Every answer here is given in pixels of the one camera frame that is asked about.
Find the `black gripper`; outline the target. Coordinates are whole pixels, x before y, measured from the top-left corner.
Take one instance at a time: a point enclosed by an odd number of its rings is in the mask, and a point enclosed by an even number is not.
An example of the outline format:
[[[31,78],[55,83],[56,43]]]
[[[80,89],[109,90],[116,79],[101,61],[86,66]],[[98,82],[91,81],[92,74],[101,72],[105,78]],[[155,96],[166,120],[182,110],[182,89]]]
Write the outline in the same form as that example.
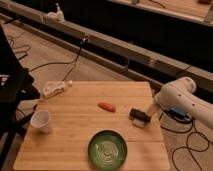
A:
[[[134,109],[134,108],[131,109],[130,116],[136,118],[133,120],[132,124],[138,128],[144,128],[146,126],[145,122],[151,121],[151,117],[149,115],[147,115],[145,112],[142,112],[142,111],[140,111],[138,109]]]

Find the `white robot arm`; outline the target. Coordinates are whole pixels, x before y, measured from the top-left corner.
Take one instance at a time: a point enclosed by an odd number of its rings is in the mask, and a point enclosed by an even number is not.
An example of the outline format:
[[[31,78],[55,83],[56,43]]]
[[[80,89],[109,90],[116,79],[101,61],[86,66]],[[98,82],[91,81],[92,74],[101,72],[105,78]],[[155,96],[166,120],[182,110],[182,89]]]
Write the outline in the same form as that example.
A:
[[[166,111],[176,107],[213,130],[213,104],[196,97],[195,91],[195,81],[181,77],[164,84],[154,96],[153,105]]]

